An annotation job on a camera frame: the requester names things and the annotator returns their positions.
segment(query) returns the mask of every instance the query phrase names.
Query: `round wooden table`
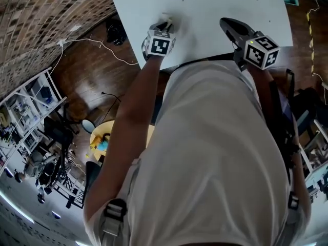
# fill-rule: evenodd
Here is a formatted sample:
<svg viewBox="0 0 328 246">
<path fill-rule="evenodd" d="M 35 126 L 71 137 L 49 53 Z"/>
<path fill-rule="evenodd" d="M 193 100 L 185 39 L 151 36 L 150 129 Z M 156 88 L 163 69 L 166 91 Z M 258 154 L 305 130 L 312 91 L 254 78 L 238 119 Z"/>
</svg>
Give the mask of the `round wooden table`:
<svg viewBox="0 0 328 246">
<path fill-rule="evenodd" d="M 102 123 L 100 124 L 98 127 L 96 127 L 92 133 L 91 133 L 91 136 L 90 136 L 90 144 L 92 143 L 92 141 L 94 140 L 94 138 L 96 136 L 100 136 L 100 137 L 103 137 L 105 134 L 107 133 L 111 133 L 112 132 L 112 128 L 113 128 L 113 125 L 114 125 L 114 120 L 111 120 L 111 121 L 107 121 L 105 123 Z M 147 136 L 147 144 L 154 132 L 154 126 L 153 125 L 149 125 L 149 128 L 148 128 L 148 136 Z M 94 152 L 94 157 L 96 158 L 96 160 L 99 160 L 101 155 L 105 156 L 106 155 L 106 150 L 104 151 L 100 151 L 100 150 L 96 150 Z"/>
</svg>

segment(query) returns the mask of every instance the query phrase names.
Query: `wooden floor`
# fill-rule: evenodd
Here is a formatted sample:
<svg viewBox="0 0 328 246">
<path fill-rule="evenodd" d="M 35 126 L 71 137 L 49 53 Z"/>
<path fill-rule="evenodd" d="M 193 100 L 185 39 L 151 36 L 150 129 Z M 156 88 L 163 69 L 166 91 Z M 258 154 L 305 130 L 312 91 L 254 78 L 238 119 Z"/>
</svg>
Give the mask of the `wooden floor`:
<svg viewBox="0 0 328 246">
<path fill-rule="evenodd" d="M 294 46 L 285 48 L 282 55 L 284 63 L 294 71 L 296 90 L 300 88 L 315 87 L 323 94 L 320 79 L 311 75 L 311 49 L 309 26 L 306 13 L 316 8 L 314 0 L 300 0 L 300 6 L 287 5 L 288 14 L 293 33 Z M 328 82 L 328 7 L 321 5 L 320 10 L 311 13 L 311 23 L 315 48 L 315 72 Z M 96 27 L 86 38 L 106 40 L 105 24 Z M 110 47 L 117 57 L 129 63 L 135 63 L 133 51 L 128 41 L 122 46 Z M 105 48 L 90 41 L 76 42 L 64 52 L 62 59 L 54 70 L 52 77 L 63 95 L 68 97 L 69 114 L 74 119 L 83 119 L 94 108 L 99 107 L 104 114 L 114 103 L 112 96 L 101 95 L 101 92 L 124 95 L 126 89 L 139 71 L 139 65 L 129 66 L 114 58 L 113 54 Z M 159 91 L 165 89 L 168 76 L 162 74 Z M 114 119 L 118 103 L 115 104 L 106 120 Z M 90 135 L 83 130 L 76 136 L 74 142 L 76 159 L 84 164 L 85 154 L 88 150 Z"/>
</svg>

